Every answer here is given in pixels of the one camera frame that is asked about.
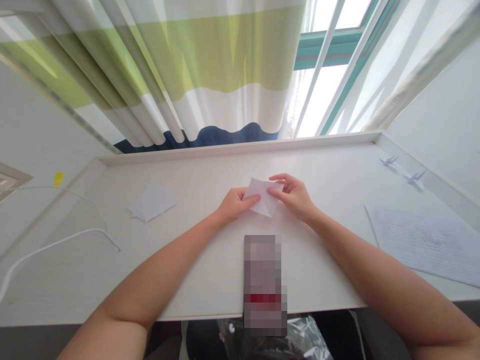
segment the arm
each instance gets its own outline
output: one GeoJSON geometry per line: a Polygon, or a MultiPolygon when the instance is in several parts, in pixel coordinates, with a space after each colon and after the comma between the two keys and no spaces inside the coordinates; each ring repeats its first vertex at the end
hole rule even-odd
{"type": "Polygon", "coordinates": [[[142,359],[147,333],[215,234],[260,200],[233,188],[220,207],[128,275],[81,326],[58,359],[142,359]]]}
{"type": "Polygon", "coordinates": [[[305,184],[288,174],[270,177],[268,192],[310,226],[362,298],[404,339],[416,359],[473,359],[480,329],[412,270],[315,207],[305,184]]]}

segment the blue wave pattern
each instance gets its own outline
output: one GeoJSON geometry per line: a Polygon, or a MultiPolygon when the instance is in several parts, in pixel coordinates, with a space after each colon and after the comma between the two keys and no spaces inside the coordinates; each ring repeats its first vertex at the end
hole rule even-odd
{"type": "Polygon", "coordinates": [[[241,130],[235,132],[228,132],[216,126],[207,126],[200,130],[198,137],[194,141],[189,141],[187,135],[182,130],[185,140],[183,142],[176,142],[172,133],[166,131],[163,133],[166,141],[161,145],[152,145],[148,147],[133,147],[127,139],[117,142],[115,147],[124,154],[132,153],[146,153],[151,151],[173,150],[198,148],[204,146],[250,143],[266,140],[276,140],[279,137],[279,132],[268,133],[262,130],[259,124],[251,122],[244,126],[241,130]]]}

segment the cable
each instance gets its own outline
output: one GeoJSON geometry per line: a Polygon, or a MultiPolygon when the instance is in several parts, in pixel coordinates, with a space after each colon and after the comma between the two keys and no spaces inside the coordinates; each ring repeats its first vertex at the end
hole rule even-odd
{"type": "Polygon", "coordinates": [[[65,238],[63,238],[62,240],[59,240],[59,241],[56,241],[56,242],[53,242],[51,243],[50,245],[47,245],[47,246],[44,246],[44,247],[41,247],[39,248],[38,250],[35,250],[21,258],[19,258],[17,261],[15,261],[15,263],[10,266],[10,268],[8,268],[8,271],[6,272],[6,275],[5,277],[3,278],[3,282],[1,284],[1,287],[0,287],[0,303],[2,302],[2,300],[4,299],[4,296],[5,296],[5,293],[7,292],[7,289],[9,288],[9,285],[10,285],[10,280],[12,278],[12,274],[14,273],[14,270],[15,268],[23,261],[23,260],[26,260],[30,257],[32,257],[33,255],[35,254],[38,254],[40,252],[42,252],[43,250],[47,250],[51,247],[54,247],[55,245],[58,245],[60,243],[63,243],[64,241],[67,241],[67,240],[70,240],[71,238],[74,238],[78,235],[82,235],[82,234],[85,234],[85,233],[88,233],[88,232],[91,232],[91,231],[96,231],[96,232],[99,232],[99,233],[102,233],[104,234],[108,240],[110,240],[110,242],[116,247],[116,249],[118,251],[120,251],[120,248],[114,243],[114,241],[112,240],[112,238],[110,237],[109,234],[107,234],[104,230],[102,229],[98,229],[98,228],[92,228],[92,229],[87,229],[87,230],[83,230],[83,231],[80,231],[80,232],[77,232],[73,235],[70,235],[70,236],[67,236],[65,238]]]}
{"type": "MultiPolygon", "coordinates": [[[[97,203],[93,200],[90,200],[88,197],[85,197],[85,196],[82,196],[80,194],[77,194],[76,192],[73,192],[72,190],[69,190],[67,188],[64,188],[64,187],[61,187],[61,186],[27,186],[27,187],[15,187],[15,188],[10,188],[10,189],[6,189],[6,190],[0,190],[0,194],[1,193],[6,193],[6,192],[13,192],[13,191],[17,191],[17,190],[31,190],[31,189],[60,189],[60,190],[64,190],[70,194],[73,194],[81,199],[84,199],[86,201],[88,201],[89,203],[92,203],[96,210],[98,211],[98,215],[100,216],[100,219],[103,221],[103,223],[105,224],[105,227],[106,227],[106,232],[107,233],[110,233],[110,229],[109,229],[109,226],[107,225],[107,222],[105,221],[104,217],[102,216],[102,212],[100,211],[100,208],[99,206],[97,205],[97,203]]],[[[107,236],[108,240],[112,243],[112,245],[114,247],[116,247],[116,249],[118,250],[118,252],[120,252],[120,248],[119,246],[115,243],[115,241],[113,241],[112,237],[111,236],[107,236]]]]}
{"type": "Polygon", "coordinates": [[[3,282],[1,283],[1,287],[0,287],[0,303],[2,302],[2,300],[4,299],[4,296],[5,296],[5,293],[7,292],[7,289],[9,288],[9,285],[10,285],[10,281],[12,279],[12,274],[14,273],[14,270],[15,268],[24,260],[32,257],[33,255],[35,254],[38,254],[40,252],[42,252],[43,250],[47,250],[55,245],[58,245],[60,243],[63,243],[64,241],[67,241],[67,240],[70,240],[78,235],[82,235],[82,234],[85,234],[85,233],[88,233],[88,232],[91,232],[91,231],[95,231],[95,232],[99,232],[99,233],[102,233],[104,234],[108,241],[110,241],[112,243],[112,245],[116,248],[116,250],[118,252],[120,252],[120,248],[119,246],[115,243],[115,241],[112,239],[112,237],[109,235],[109,226],[107,225],[107,222],[104,220],[103,216],[102,216],[102,212],[100,211],[100,208],[99,206],[93,201],[93,200],[90,200],[89,198],[85,197],[85,196],[82,196],[80,194],[77,194],[76,192],[73,192],[71,190],[68,190],[64,187],[55,187],[55,186],[28,186],[28,187],[16,187],[16,188],[10,188],[10,189],[6,189],[6,190],[0,190],[0,194],[1,193],[5,193],[5,192],[13,192],[13,191],[17,191],[17,190],[30,190],[30,189],[44,189],[44,188],[52,188],[52,189],[60,189],[60,190],[64,190],[70,194],[73,194],[75,196],[78,196],[79,198],[81,199],[84,199],[86,201],[88,201],[89,203],[92,203],[93,205],[95,205],[97,211],[98,211],[98,215],[100,216],[100,219],[103,221],[103,223],[105,224],[105,227],[106,227],[106,231],[105,230],[102,230],[102,229],[99,229],[99,228],[91,228],[91,229],[87,229],[87,230],[83,230],[83,231],[80,231],[80,232],[77,232],[73,235],[70,235],[70,236],[67,236],[67,237],[64,237],[63,239],[59,240],[59,241],[56,241],[54,243],[51,243],[50,245],[47,245],[47,246],[44,246],[44,247],[41,247],[39,248],[38,250],[35,250],[23,257],[21,257],[20,259],[18,259],[12,266],[10,266],[8,268],[8,271],[6,272],[6,275],[5,277],[3,278],[3,282]]]}

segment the green window frame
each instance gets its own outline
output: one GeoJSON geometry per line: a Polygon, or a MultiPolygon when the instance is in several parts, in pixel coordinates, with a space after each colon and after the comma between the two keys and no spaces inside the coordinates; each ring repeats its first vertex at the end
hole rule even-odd
{"type": "MultiPolygon", "coordinates": [[[[342,104],[347,98],[347,95],[357,80],[357,77],[374,51],[401,1],[402,0],[389,0],[386,4],[377,24],[373,29],[373,32],[371,33],[368,41],[365,44],[365,47],[363,48],[363,51],[360,54],[360,57],[358,58],[358,61],[355,64],[353,72],[351,73],[345,88],[341,92],[341,95],[333,107],[327,122],[323,126],[320,135],[326,135],[329,131],[335,117],[337,116],[337,113],[342,107],[342,104]]],[[[378,2],[379,0],[372,0],[370,2],[360,26],[335,30],[322,67],[347,65],[349,63],[352,54],[355,51],[360,38],[362,37],[365,26],[372,17],[372,13],[374,12],[378,2]]],[[[295,65],[293,67],[294,71],[315,68],[326,34],[327,31],[305,32],[300,34],[295,65]]]]}

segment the stack of paper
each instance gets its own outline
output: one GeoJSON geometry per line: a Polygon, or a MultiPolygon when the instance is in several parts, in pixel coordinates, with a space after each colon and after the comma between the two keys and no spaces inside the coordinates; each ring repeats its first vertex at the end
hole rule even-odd
{"type": "Polygon", "coordinates": [[[133,214],[132,217],[140,218],[147,223],[175,205],[177,201],[174,189],[155,184],[133,200],[127,209],[133,214]]]}
{"type": "Polygon", "coordinates": [[[480,288],[480,237],[462,222],[365,207],[384,252],[409,268],[480,288]]]}

